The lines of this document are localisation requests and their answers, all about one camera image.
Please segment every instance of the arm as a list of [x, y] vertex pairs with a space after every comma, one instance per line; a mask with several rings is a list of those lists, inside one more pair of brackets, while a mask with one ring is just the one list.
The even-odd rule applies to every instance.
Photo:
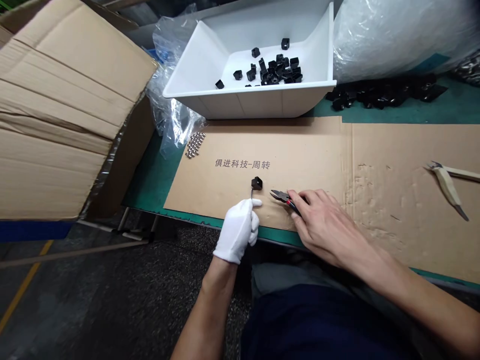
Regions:
[[237, 276], [237, 267], [235, 263], [213, 257], [171, 359], [220, 359], [222, 357], [225, 323]]
[[337, 200], [323, 190], [288, 192], [303, 244], [361, 278], [467, 359], [480, 358], [480, 314], [370, 244]]
[[240, 201], [225, 215], [213, 260], [201, 283], [200, 293], [175, 345], [172, 360], [222, 357], [225, 323], [237, 276], [247, 244], [255, 245], [259, 218], [252, 211], [257, 199]]

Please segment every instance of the workbench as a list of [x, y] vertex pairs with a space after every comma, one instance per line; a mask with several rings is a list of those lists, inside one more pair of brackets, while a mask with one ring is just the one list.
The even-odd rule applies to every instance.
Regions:
[[[360, 103], [351, 108], [336, 112], [332, 103], [323, 99], [304, 117], [342, 116], [344, 123], [393, 123], [393, 124], [480, 124], [480, 88], [455, 81], [448, 77], [438, 80], [440, 85], [448, 87], [432, 103], [408, 99], [402, 106], [386, 107], [383, 110], [365, 109]], [[154, 134], [136, 169], [130, 187], [123, 199], [127, 207], [162, 216], [180, 219], [191, 223], [221, 228], [222, 219], [164, 209], [170, 187], [175, 177], [184, 149], [179, 149], [165, 160], [160, 154], [162, 139]], [[296, 232], [260, 226], [259, 239], [280, 243], [286, 246], [302, 247]], [[480, 290], [480, 284], [443, 276], [421, 269], [414, 269], [427, 278], [467, 286]]]

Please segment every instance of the dark floor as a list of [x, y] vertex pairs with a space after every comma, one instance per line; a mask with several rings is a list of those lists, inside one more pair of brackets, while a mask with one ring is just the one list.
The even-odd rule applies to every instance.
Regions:
[[[135, 213], [130, 218], [148, 222]], [[158, 229], [168, 238], [42, 263], [0, 335], [0, 359], [168, 359], [200, 290], [219, 231], [165, 218]], [[48, 253], [125, 241], [76, 224]], [[0, 260], [36, 256], [44, 243], [0, 244]], [[30, 268], [0, 270], [1, 314]], [[452, 292], [480, 310], [477, 296]], [[250, 305], [250, 271], [242, 264], [228, 314], [225, 359], [239, 356]]]

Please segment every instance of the gloved hand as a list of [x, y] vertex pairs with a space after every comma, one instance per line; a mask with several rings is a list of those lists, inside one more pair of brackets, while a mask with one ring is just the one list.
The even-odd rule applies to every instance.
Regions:
[[253, 246], [257, 242], [260, 220], [252, 209], [259, 206], [262, 206], [261, 200], [246, 199], [227, 211], [214, 256], [240, 264], [247, 244]]

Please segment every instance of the bare hand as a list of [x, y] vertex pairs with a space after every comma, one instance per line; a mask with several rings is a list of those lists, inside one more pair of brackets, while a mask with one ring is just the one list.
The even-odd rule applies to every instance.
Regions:
[[300, 193], [289, 190], [288, 195], [302, 216], [291, 214], [307, 249], [327, 263], [351, 272], [355, 272], [356, 263], [368, 259], [373, 247], [332, 195], [321, 189]]

